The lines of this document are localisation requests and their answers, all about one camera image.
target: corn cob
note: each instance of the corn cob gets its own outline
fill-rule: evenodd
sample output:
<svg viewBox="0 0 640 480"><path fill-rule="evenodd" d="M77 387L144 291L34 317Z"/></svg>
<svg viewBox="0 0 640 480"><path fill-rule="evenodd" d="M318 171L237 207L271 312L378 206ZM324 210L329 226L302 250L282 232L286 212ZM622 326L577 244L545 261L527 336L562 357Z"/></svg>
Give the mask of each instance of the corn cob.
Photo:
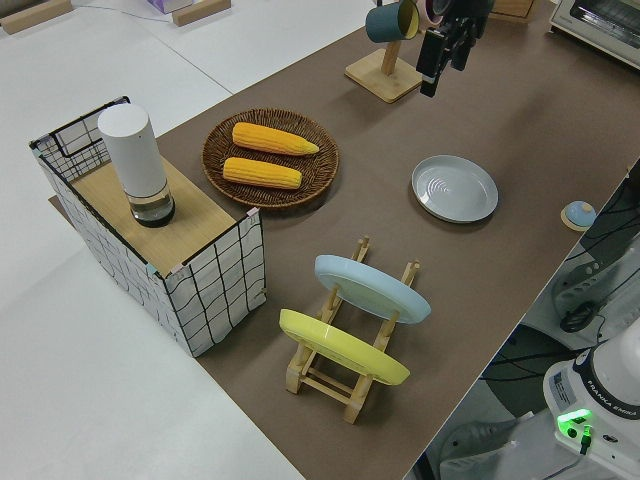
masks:
<svg viewBox="0 0 640 480"><path fill-rule="evenodd" d="M319 148L299 135L276 128L238 122L233 126L233 143L239 147L285 155L309 155Z"/></svg>
<svg viewBox="0 0 640 480"><path fill-rule="evenodd" d="M229 182L288 190L300 188L302 183L302 173L298 170L241 157L227 158L222 177Z"/></svg>

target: brown table mat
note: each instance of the brown table mat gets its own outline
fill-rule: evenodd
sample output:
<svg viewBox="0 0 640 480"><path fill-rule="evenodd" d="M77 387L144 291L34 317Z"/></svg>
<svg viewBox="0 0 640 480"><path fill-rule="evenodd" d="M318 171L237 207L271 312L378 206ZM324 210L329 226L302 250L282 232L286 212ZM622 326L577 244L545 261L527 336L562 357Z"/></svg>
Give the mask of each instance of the brown table mat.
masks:
<svg viewBox="0 0 640 480"><path fill-rule="evenodd" d="M528 25L490 20L466 70L448 67L434 99L412 92L389 105L346 78L347 65L378 48L360 30L160 138L163 155L236 217L246 209L208 184L200 165L204 140L225 118L294 110L340 148L323 205L264 216L267 303L199 358L305 477L402 478L578 240L562 207L582 199L601 208L638 158L638 74L548 33L551 8L542 2ZM400 57L415 64L420 46L405 42ZM493 176L500 202L490 219L454 225L418 204L411 172L443 153ZM296 345L278 314L315 314L325 295L315 257L349 256L364 234L368 263L390 275L421 260L414 287L433 313L397 327L388 352L412 374L397 387L374 385L352 426L331 398L285 390ZM371 340L379 323L345 305L336 325Z"/></svg>

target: round woven basket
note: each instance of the round woven basket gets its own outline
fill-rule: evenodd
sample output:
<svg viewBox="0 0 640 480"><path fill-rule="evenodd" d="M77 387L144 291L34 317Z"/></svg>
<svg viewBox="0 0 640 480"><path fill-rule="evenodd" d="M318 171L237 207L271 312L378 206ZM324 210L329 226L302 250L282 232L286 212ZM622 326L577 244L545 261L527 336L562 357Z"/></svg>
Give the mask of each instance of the round woven basket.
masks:
<svg viewBox="0 0 640 480"><path fill-rule="evenodd" d="M250 150L235 145L231 136L237 122L249 122L277 128L304 137L318 145L313 155L292 156ZM256 187L228 182L222 177L229 157L244 157L295 168L302 172L297 190ZM259 108L238 113L216 126L202 150L202 166L209 181L223 194L245 205L265 209L300 206L318 197L333 181L338 171L338 147L331 136L313 120L295 112Z"/></svg>

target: wire mesh basket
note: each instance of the wire mesh basket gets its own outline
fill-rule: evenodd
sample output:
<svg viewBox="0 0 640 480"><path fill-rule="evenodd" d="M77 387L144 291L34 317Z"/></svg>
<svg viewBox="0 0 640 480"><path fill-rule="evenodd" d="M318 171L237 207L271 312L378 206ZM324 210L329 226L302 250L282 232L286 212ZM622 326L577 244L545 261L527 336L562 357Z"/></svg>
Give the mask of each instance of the wire mesh basket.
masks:
<svg viewBox="0 0 640 480"><path fill-rule="evenodd" d="M192 356L266 301L260 212L252 210L166 275L84 198L74 181L110 162L97 121L120 97L30 143L64 211L104 270Z"/></svg>

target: white table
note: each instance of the white table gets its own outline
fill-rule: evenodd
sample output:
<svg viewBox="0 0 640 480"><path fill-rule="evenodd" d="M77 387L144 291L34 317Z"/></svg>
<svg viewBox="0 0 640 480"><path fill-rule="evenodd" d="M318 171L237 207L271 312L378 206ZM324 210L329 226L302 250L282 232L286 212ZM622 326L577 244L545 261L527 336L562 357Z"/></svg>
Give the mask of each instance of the white table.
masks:
<svg viewBox="0 0 640 480"><path fill-rule="evenodd" d="M371 1L237 0L182 28L144 0L73 3L0 31L0 477L300 478L100 268L27 145L120 95L161 135L361 27Z"/></svg>

